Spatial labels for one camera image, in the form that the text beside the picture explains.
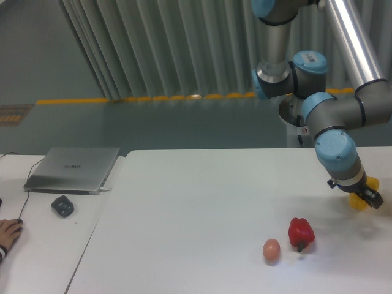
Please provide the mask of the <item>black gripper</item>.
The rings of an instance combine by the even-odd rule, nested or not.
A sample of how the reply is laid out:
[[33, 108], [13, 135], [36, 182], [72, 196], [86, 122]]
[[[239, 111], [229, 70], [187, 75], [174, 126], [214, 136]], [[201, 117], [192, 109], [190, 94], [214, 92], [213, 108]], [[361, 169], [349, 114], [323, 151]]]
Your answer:
[[374, 209], [379, 209], [384, 203], [382, 196], [368, 185], [368, 176], [347, 180], [331, 178], [327, 181], [327, 185], [332, 189], [337, 187], [343, 192], [356, 194]]

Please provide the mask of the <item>striped sleeve forearm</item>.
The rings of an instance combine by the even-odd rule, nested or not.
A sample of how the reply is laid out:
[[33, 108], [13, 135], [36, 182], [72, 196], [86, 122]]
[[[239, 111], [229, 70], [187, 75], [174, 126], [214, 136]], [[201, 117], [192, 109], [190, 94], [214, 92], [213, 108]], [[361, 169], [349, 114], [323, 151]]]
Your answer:
[[3, 259], [7, 256], [7, 254], [7, 248], [3, 245], [0, 245], [0, 263], [2, 263]]

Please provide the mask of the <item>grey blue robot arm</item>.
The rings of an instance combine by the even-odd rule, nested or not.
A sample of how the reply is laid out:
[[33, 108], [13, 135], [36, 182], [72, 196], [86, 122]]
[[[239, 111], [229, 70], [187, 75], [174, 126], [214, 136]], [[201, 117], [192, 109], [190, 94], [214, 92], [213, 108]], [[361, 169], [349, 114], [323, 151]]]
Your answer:
[[310, 130], [328, 185], [353, 193], [372, 208], [383, 198], [368, 176], [349, 130], [391, 120], [391, 88], [352, 1], [315, 1], [327, 20], [344, 59], [354, 96], [339, 100], [326, 91], [324, 55], [301, 51], [287, 56], [291, 22], [310, 1], [252, 1], [254, 15], [266, 26], [266, 50], [252, 71], [262, 99], [293, 94], [300, 100], [298, 119]]

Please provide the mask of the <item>person's hand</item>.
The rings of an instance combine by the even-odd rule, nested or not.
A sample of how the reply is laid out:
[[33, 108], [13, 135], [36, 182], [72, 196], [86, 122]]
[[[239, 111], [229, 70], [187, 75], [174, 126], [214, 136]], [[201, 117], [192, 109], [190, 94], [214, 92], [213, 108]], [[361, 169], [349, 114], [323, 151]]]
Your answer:
[[5, 246], [9, 251], [13, 243], [20, 237], [23, 228], [23, 223], [18, 223], [17, 219], [1, 220], [0, 236], [1, 245]]

